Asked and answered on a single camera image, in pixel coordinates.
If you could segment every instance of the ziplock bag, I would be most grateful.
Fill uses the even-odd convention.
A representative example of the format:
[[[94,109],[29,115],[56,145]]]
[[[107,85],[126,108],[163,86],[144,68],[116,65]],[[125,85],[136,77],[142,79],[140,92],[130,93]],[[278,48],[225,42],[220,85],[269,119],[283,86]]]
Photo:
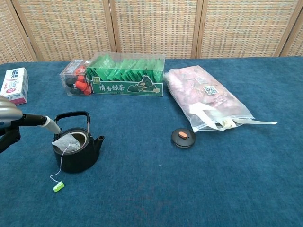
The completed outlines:
[[[164,80],[194,132],[224,131],[243,124],[277,124],[253,121],[248,108],[200,66],[171,69]]]

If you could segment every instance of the white carton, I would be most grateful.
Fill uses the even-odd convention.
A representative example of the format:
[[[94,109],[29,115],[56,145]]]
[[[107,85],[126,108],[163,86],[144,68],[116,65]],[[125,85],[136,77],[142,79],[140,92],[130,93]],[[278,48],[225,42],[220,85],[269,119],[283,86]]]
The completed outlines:
[[[7,70],[0,95],[18,105],[27,102],[28,75],[25,68]]]

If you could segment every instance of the teapot lid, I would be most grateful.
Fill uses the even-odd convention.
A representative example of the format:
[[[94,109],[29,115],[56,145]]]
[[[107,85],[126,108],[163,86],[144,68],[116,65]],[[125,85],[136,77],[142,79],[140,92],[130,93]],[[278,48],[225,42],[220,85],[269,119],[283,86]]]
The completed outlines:
[[[180,128],[173,131],[171,139],[178,147],[189,148],[195,143],[196,135],[192,130]]]

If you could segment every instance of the small black lid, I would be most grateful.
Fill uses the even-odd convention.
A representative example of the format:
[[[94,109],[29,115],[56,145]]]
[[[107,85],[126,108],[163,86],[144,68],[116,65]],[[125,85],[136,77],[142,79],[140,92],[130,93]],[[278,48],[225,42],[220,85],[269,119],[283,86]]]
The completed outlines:
[[[185,133],[186,138],[179,135],[179,133]],[[189,148],[191,147],[196,140],[196,135],[193,131],[189,129],[176,129],[171,135],[172,141],[180,148]]]
[[[69,86],[69,87],[73,87],[73,84],[77,81],[77,78],[75,77],[72,77],[72,78],[67,78],[65,80],[65,84],[66,86]]]
[[[74,95],[79,95],[79,94],[82,94],[82,91],[78,88],[72,87],[71,88],[71,93],[74,94]]]

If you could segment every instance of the blue table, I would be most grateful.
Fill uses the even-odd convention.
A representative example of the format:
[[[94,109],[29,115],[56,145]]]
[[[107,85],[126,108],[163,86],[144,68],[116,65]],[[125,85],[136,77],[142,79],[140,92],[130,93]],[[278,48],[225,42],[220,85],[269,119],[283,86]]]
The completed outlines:
[[[200,65],[256,120],[279,122],[198,132],[190,149],[170,141],[190,124],[166,87],[163,97],[69,97],[59,80],[67,64],[3,64],[0,79],[26,68],[23,113],[88,111],[93,137],[105,136],[101,156],[83,173],[59,173],[65,187],[54,193],[53,135],[20,128],[21,140],[0,154],[0,226],[303,226],[303,57],[167,59],[165,72]]]

